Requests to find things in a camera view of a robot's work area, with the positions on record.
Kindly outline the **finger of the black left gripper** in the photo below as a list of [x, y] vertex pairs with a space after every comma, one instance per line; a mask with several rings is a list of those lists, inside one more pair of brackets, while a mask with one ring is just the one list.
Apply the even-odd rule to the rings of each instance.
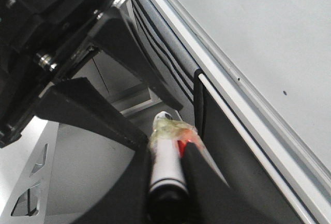
[[146, 134], [125, 118], [87, 78], [51, 86], [35, 108], [37, 117], [82, 128], [128, 148], [147, 143]]
[[149, 62], [133, 30], [132, 22], [121, 10], [111, 7], [98, 13], [96, 24], [89, 31], [88, 37], [95, 46], [130, 71], [170, 108], [183, 108], [160, 73]]

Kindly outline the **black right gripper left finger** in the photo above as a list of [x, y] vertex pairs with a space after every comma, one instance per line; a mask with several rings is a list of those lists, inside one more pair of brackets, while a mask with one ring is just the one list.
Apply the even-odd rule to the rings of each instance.
[[148, 223], [146, 203], [150, 176], [151, 154], [142, 146], [115, 185], [74, 223]]

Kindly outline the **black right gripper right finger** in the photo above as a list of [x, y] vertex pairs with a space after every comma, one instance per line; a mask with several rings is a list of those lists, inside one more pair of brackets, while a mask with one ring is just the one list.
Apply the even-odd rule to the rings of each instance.
[[185, 146], [182, 166], [203, 223], [259, 222], [258, 213], [222, 181], [195, 144]]

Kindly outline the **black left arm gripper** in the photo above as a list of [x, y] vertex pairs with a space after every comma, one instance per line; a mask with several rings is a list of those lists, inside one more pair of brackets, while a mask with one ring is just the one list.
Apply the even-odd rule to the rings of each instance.
[[44, 93], [102, 50], [88, 37], [115, 0], [1, 0], [1, 147], [22, 137]]

